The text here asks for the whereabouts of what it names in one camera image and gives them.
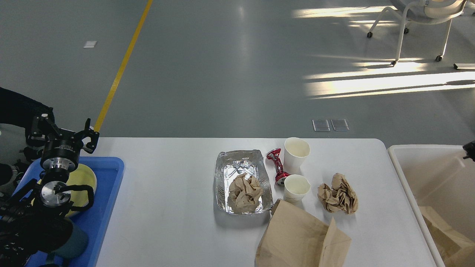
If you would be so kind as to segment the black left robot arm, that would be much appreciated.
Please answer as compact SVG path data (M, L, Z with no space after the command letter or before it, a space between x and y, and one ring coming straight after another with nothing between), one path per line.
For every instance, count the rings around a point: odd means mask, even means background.
M61 129L42 114L33 117L31 139L45 142L40 184L31 179L1 206L1 266L23 267L38 251L49 255L46 267L54 267L56 255L67 266L88 245L88 235L66 215L87 211L94 204L92 186L68 185L78 168L80 151L95 151L99 132L87 119L79 132Z

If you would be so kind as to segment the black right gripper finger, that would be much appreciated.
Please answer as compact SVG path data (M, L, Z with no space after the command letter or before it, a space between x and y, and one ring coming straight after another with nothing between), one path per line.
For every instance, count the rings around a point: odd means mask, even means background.
M471 159L475 162L475 141L464 144L462 149L465 151L463 159Z

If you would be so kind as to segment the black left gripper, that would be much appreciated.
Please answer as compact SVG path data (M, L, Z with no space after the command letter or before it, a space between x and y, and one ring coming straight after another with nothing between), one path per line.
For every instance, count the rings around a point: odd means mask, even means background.
M45 147L40 165L44 170L78 168L80 150L93 154L97 148L100 133L91 128L91 119L85 122L84 129L75 133L72 140L59 140L62 130L55 124L53 114L34 115L31 126L27 129L27 145Z

